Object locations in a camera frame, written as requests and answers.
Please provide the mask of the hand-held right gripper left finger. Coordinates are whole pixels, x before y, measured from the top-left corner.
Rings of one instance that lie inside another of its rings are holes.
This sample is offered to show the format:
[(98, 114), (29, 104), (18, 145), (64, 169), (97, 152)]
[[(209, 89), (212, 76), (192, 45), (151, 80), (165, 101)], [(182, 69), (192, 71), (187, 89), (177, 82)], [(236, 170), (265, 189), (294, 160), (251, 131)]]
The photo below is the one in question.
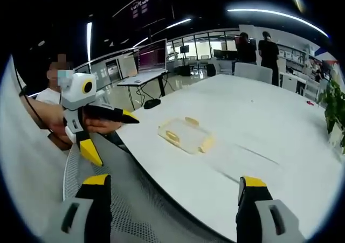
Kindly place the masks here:
[(110, 242), (112, 215), (111, 176), (83, 181), (74, 197), (55, 213), (55, 242)]

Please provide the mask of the person's left hand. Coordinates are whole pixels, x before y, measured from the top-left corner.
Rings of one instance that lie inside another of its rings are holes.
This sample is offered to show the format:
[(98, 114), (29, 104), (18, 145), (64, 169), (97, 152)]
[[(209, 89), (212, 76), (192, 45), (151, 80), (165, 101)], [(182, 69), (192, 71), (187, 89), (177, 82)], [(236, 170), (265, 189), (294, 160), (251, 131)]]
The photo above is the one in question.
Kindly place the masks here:
[[(65, 133), (62, 106), (46, 105), (44, 111), (42, 119), (47, 127), (52, 130), (52, 133), (48, 136), (49, 140), (62, 151), (70, 150), (73, 143)], [(95, 119), (85, 113), (82, 114), (82, 118), (87, 130), (92, 133), (109, 134), (122, 126), (120, 122)]]

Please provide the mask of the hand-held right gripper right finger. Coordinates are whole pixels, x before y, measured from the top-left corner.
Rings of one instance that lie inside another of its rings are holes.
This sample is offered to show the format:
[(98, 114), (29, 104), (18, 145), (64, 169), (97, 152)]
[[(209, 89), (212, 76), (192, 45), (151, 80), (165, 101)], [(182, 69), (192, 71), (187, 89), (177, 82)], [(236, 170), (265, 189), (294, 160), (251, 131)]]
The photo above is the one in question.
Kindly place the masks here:
[(240, 178), (236, 231), (237, 242), (305, 242), (296, 215), (249, 176)]

